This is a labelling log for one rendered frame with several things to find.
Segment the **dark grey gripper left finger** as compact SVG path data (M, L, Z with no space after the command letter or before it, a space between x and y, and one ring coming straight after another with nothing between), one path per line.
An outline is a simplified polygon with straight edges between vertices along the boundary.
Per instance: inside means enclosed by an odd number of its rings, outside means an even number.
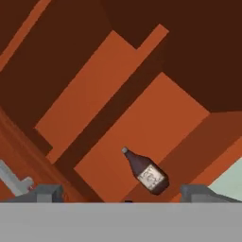
M63 188L60 184L39 184L27 194L8 199L8 202L63 202Z

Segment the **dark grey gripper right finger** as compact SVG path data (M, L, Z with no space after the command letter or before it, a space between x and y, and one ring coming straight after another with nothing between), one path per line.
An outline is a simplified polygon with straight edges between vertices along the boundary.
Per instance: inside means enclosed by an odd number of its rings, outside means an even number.
M223 195L219 195L204 184L183 184L180 188L180 202L223 203L239 202Z

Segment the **brown wooden open cabinet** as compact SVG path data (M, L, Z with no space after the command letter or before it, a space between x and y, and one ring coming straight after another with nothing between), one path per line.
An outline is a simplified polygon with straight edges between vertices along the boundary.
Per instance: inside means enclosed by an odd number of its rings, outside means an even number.
M103 201L163 201L242 156L242 0L0 0L0 107Z

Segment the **dark brown labelled bottle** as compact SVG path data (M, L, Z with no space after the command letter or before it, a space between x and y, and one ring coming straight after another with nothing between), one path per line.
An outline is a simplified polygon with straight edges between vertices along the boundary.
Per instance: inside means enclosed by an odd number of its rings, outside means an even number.
M169 186L167 174L150 158L132 152L127 147L122 153L130 163L133 176L153 195L159 196Z

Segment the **brown wooden cabinet door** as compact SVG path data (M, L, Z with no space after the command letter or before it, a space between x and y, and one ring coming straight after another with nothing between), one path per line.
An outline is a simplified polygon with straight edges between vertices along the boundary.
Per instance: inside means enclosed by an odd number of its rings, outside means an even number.
M0 159L21 178L30 176L37 184L60 183L67 197L66 201L102 202L97 193L72 168L58 168L49 163L1 107Z

